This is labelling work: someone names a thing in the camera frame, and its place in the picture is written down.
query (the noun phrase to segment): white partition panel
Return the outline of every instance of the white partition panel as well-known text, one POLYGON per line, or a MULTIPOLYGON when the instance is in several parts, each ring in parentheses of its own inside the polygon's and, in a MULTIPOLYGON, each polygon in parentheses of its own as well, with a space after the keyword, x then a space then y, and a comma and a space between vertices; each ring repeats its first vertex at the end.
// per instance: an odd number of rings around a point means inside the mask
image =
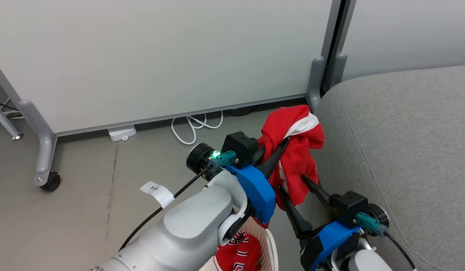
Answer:
POLYGON ((331 0, 0 0, 0 69, 54 133, 298 96, 331 0))
POLYGON ((342 80, 465 64, 465 0, 356 0, 342 80))

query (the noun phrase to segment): gray floor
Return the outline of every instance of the gray floor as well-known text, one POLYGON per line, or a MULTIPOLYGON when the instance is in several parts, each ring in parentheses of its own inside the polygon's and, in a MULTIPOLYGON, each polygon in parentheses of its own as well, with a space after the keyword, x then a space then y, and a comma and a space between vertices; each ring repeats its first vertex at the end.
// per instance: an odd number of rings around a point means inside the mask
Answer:
MULTIPOLYGON (((258 138, 271 111, 226 117, 219 129, 198 130, 198 142, 220 149, 232 132, 258 138)), ((99 264, 159 207, 139 190, 143 184, 151 180, 176 192, 193 177, 185 166, 191 147, 181 144, 168 122, 163 122, 139 126, 128 141, 112 142, 103 131, 59 139, 53 170, 62 176, 62 184, 45 193, 32 185, 37 137, 24 120, 13 122, 24 133, 18 141, 11 141, 0 127, 0 270, 75 271, 99 264)), ((177 132, 187 140, 189 129, 187 124, 177 125, 177 132)), ((199 192, 205 183, 199 179, 170 207, 199 192)), ((318 225, 324 222, 324 215, 313 214, 318 205, 308 196, 298 209, 318 225)), ((280 270, 301 270, 299 244, 283 211, 276 209, 270 228, 280 270)))

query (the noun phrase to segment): white cable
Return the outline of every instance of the white cable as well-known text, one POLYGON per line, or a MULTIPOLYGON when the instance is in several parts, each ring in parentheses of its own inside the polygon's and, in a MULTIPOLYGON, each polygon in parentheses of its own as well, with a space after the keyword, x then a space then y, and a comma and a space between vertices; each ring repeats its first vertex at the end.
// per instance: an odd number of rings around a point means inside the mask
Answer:
POLYGON ((192 116, 186 116, 186 119, 187 119, 187 122, 189 123, 189 126, 191 127, 192 129, 192 134, 194 134, 194 139, 192 142, 186 142, 184 140, 182 140, 179 135, 177 134, 177 132, 174 130, 174 121, 175 121, 176 118, 173 118, 172 119, 172 122, 171 122, 171 128, 172 128, 172 132, 174 133, 175 137, 177 137, 177 139, 179 139, 180 142, 182 142, 183 144, 186 144, 186 145, 192 145, 194 143, 196 143, 196 140, 197 140, 197 135, 196 135, 196 130, 198 129, 201 129, 203 127, 207 127, 209 129, 217 129, 219 127, 221 127, 222 125, 222 121, 224 120, 224 114, 223 112, 221 111, 221 121, 219 122, 219 125, 217 126, 210 126, 210 125, 207 125, 206 122, 207 122, 207 115, 204 114, 204 122, 201 122, 200 120, 192 117, 192 116), (200 124, 200 126, 194 126, 191 122, 191 120, 194 120, 195 122, 197 122, 198 124, 200 124))
MULTIPOLYGON (((10 101, 10 98, 8 98, 8 99, 5 101, 5 103, 3 103, 3 104, 6 105, 9 101, 10 101)), ((3 114, 4 114, 5 116, 8 116, 8 115, 11 114, 11 113, 20 113, 20 111, 17 111, 17 110, 10 110, 10 111, 4 111, 4 112, 3 112, 3 114)), ((13 119, 14 119, 14 120, 16 120, 16 119, 24 119, 24 117, 16 117, 16 118, 13 118, 13 119)))

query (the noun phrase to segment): gray fabric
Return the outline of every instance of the gray fabric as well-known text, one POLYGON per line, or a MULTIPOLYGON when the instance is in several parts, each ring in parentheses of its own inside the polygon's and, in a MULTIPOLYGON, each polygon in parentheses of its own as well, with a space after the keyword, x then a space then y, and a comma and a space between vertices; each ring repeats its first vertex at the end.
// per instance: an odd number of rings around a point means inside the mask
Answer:
MULTIPOLYGON (((383 206, 418 270, 465 270, 465 66, 343 82, 315 115, 325 189, 383 206)), ((410 269, 389 240, 371 240, 393 270, 410 269)))

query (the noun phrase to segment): white plastic basket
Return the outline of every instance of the white plastic basket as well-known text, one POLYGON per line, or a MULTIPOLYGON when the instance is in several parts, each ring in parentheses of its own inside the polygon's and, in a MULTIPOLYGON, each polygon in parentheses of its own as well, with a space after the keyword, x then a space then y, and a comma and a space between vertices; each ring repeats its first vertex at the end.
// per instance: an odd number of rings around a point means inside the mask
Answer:
MULTIPOLYGON (((270 230, 259 226, 254 219, 249 218, 239 231, 249 233, 258 239, 261 245, 261 257, 259 263, 261 264, 261 271, 279 271, 279 264, 277 262, 277 249, 274 238, 270 230)), ((200 271, 217 271, 219 266, 215 259, 212 257, 200 271)))

